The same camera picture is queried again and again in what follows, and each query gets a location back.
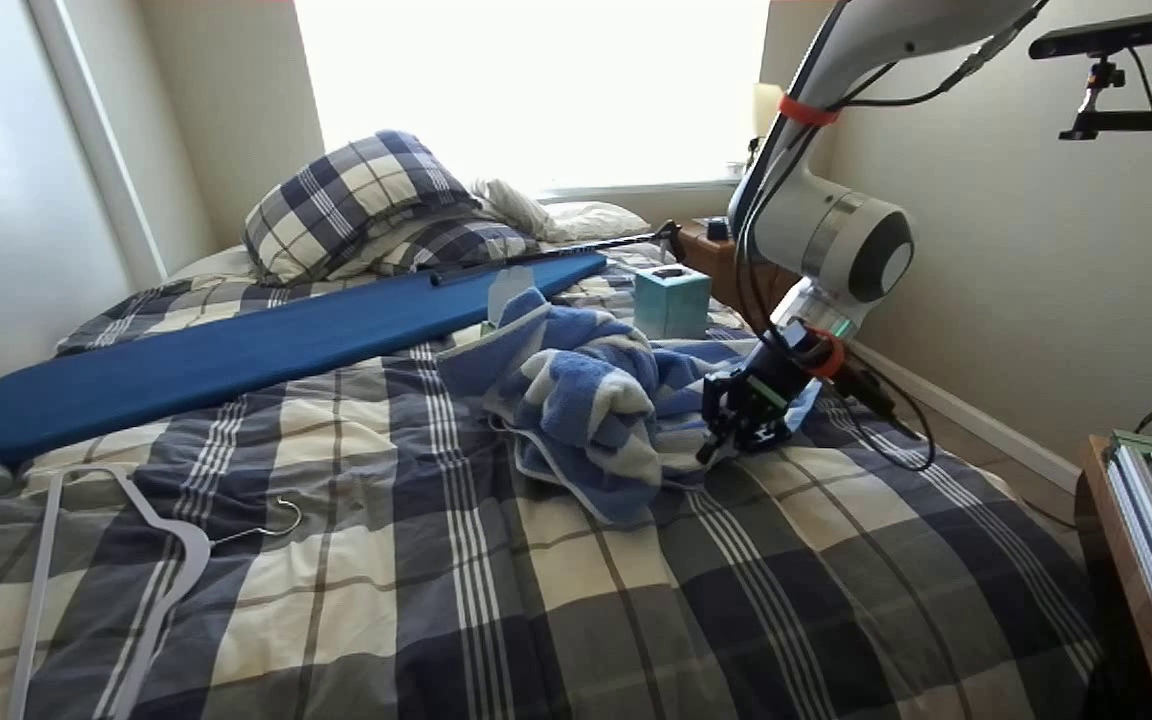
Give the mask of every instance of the small box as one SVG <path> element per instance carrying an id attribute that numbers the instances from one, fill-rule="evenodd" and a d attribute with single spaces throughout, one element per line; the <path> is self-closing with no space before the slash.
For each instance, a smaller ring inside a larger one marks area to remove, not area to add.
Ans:
<path id="1" fill-rule="evenodd" d="M 633 325 L 656 339 L 704 336 L 707 276 L 690 262 L 637 269 Z"/>

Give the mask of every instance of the crumpled blanket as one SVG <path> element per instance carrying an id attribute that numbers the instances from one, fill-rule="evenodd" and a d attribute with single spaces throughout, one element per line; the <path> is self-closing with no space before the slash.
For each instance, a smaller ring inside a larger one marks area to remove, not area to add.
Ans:
<path id="1" fill-rule="evenodd" d="M 515 466 L 570 489 L 599 523 L 646 523 L 661 489 L 704 482 L 704 376 L 731 342 L 654 342 L 599 307 L 548 303 L 522 276 L 488 301 L 483 339 L 440 356 L 444 389 L 515 432 Z"/>

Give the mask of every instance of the bed sheet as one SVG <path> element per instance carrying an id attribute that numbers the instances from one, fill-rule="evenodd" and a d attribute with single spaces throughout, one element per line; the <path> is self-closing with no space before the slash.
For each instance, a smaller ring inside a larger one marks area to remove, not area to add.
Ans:
<path id="1" fill-rule="evenodd" d="M 570 303 L 630 307 L 630 269 Z M 311 287 L 193 276 L 64 351 L 262 312 Z M 739 342 L 731 312 L 711 330 Z M 599 527 L 512 472 L 435 351 L 349 364 L 110 432 L 0 475 L 0 716 L 64 481 L 30 716 L 113 716 L 180 570 L 115 475 L 213 541 L 134 716 L 1076 716 L 1102 660 L 1090 579 L 1010 489 L 882 460 L 823 398 L 793 445 Z"/>

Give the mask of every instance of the white wall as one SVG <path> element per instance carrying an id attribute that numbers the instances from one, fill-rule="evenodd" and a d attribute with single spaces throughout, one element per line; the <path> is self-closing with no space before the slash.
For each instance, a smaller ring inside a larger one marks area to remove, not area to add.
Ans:
<path id="1" fill-rule="evenodd" d="M 26 0 L 0 0 L 0 376 L 134 290 Z"/>
<path id="2" fill-rule="evenodd" d="M 297 3 L 141 0 L 141 12 L 218 247 L 227 247 L 249 207 L 323 151 Z"/>
<path id="3" fill-rule="evenodd" d="M 765 82 L 789 86 L 834 0 L 767 0 Z"/>
<path id="4" fill-rule="evenodd" d="M 33 0 L 137 282 L 218 247 L 137 0 Z"/>
<path id="5" fill-rule="evenodd" d="M 847 111 L 828 168 L 920 227 L 917 269 L 863 339 L 1064 460 L 1084 454 L 1090 432 L 1133 428 L 1152 408 L 1152 134 L 1058 141 L 1090 61 L 1038 63 L 1027 38 L 1133 12 L 1143 8 L 1051 0 L 952 96 Z M 1143 109 L 1121 61 L 1129 86 L 1104 109 Z M 907 63 L 873 96 L 933 86 L 947 67 Z"/>

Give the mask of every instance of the window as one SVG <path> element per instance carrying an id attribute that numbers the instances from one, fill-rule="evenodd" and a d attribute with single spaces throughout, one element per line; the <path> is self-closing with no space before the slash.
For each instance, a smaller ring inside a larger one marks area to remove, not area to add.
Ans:
<path id="1" fill-rule="evenodd" d="M 767 0 L 297 0 L 323 143 L 522 187 L 731 175 Z"/>

